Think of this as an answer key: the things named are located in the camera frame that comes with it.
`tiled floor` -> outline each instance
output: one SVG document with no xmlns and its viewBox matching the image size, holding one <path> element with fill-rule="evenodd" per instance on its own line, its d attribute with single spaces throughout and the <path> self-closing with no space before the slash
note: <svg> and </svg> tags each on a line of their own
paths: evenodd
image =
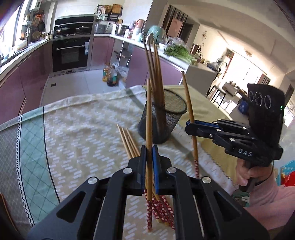
<svg viewBox="0 0 295 240">
<path fill-rule="evenodd" d="M 103 70 L 75 72 L 49 78 L 42 100 L 42 106 L 58 100 L 84 94 L 108 93 L 120 90 L 109 87 L 102 81 Z"/>
</svg>

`countertop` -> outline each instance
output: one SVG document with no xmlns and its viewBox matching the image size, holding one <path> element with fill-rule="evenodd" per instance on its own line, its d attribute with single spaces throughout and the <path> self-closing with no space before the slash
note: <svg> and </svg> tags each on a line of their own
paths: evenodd
<svg viewBox="0 0 295 240">
<path fill-rule="evenodd" d="M 95 37 L 111 37 L 111 38 L 115 38 L 115 39 L 118 39 L 118 40 L 121 40 L 121 41 L 124 41 L 124 42 L 127 42 L 129 44 L 132 44 L 134 46 L 137 46 L 137 47 L 140 47 L 140 48 L 145 48 L 144 44 L 143 43 L 139 43 L 133 39 L 128 39 L 128 38 L 124 38 L 124 37 L 120 37 L 120 36 L 117 36 L 117 35 L 112 35 L 112 34 L 106 34 L 106 33 L 96 33 L 94 34 Z M 181 68 L 181 70 L 184 70 L 186 71 L 189 67 L 189 64 L 184 62 L 184 61 L 181 61 L 175 57 L 172 57 L 172 56 L 167 56 L 166 54 L 164 54 L 163 51 L 161 50 L 158 50 L 158 53 L 159 53 L 159 56 L 170 61 L 172 64 L 176 65 L 177 67 Z"/>
<path fill-rule="evenodd" d="M 49 40 L 41 40 L 35 43 L 31 43 L 29 47 L 23 51 L 20 55 L 16 56 L 9 63 L 6 63 L 4 66 L 0 67 L 0 84 L 2 79 L 13 69 L 20 61 L 22 61 L 25 57 L 31 54 L 33 51 L 48 43 Z"/>
</svg>

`metal bolt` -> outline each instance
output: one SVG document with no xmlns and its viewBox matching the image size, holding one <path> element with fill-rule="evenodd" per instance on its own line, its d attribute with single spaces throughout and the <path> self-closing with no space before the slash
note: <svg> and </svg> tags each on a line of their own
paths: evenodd
<svg viewBox="0 0 295 240">
<path fill-rule="evenodd" d="M 132 173 L 132 169 L 131 168 L 124 168 L 123 173 L 125 173 L 125 174 Z"/>
<path fill-rule="evenodd" d="M 95 177 L 91 177 L 91 178 L 89 178 L 89 179 L 88 179 L 88 183 L 89 183 L 89 184 L 95 184 L 95 183 L 97 183 L 97 178 L 95 178 Z"/>
<path fill-rule="evenodd" d="M 209 177 L 203 177 L 202 178 L 202 182 L 203 183 L 210 183 L 211 182 L 211 178 L 209 178 Z"/>
<path fill-rule="evenodd" d="M 176 168 L 169 167 L 169 168 L 167 168 L 167 172 L 169 172 L 169 173 L 175 173 L 176 172 Z"/>
</svg>

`built-in oven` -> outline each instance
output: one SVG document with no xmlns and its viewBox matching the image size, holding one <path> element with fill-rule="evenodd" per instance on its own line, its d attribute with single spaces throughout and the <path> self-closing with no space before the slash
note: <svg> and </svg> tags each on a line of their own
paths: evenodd
<svg viewBox="0 0 295 240">
<path fill-rule="evenodd" d="M 70 69 L 80 69 L 81 71 L 86 70 L 89 54 L 89 41 L 90 37 L 67 38 L 53 41 L 53 72 Z"/>
</svg>

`yellow tablecloth section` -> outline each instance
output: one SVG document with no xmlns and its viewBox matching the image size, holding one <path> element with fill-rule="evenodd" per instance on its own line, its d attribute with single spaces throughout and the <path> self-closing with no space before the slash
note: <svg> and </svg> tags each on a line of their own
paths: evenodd
<svg viewBox="0 0 295 240">
<path fill-rule="evenodd" d="M 183 85 L 167 85 L 164 88 L 177 93 L 186 101 Z M 205 122 L 212 122 L 217 119 L 229 119 L 226 113 L 222 112 L 220 108 L 215 107 L 208 98 L 191 86 L 189 86 L 189 93 L 195 119 Z M 185 128 L 187 120 L 189 120 L 188 112 L 182 115 L 178 123 Z M 222 168 L 225 174 L 236 183 L 235 167 L 237 158 L 226 154 L 224 148 L 214 144 L 211 139 L 198 137 L 198 142 L 201 143 L 202 148 L 211 155 L 212 159 Z"/>
</svg>

